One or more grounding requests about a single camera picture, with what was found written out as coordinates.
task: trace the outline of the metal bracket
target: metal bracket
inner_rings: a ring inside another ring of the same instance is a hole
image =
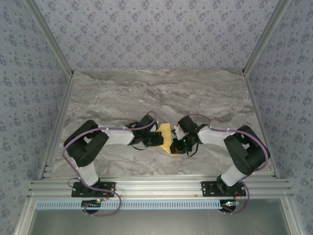
[[[100,182],[99,188],[115,191],[115,182]],[[114,193],[91,190],[81,182],[75,182],[72,189],[72,197],[114,197]]]
[[[236,183],[225,195],[217,188],[216,181],[203,181],[201,182],[201,189],[203,197],[235,197],[238,196],[235,192],[238,192],[242,197],[246,196],[246,189],[242,183]]]

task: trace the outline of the gray marble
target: gray marble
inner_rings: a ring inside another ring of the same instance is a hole
[[[122,126],[155,110],[158,120],[175,124],[183,115],[199,113],[212,126],[249,125],[262,138],[260,126],[244,82],[236,70],[113,70],[76,72],[61,142],[55,153],[53,177],[72,177],[62,159],[64,140],[86,120]],[[194,117],[197,123],[204,123]],[[232,164],[225,148],[200,145],[198,153],[170,156],[160,147],[137,151],[131,146],[109,145],[95,160],[99,176],[219,175]]]

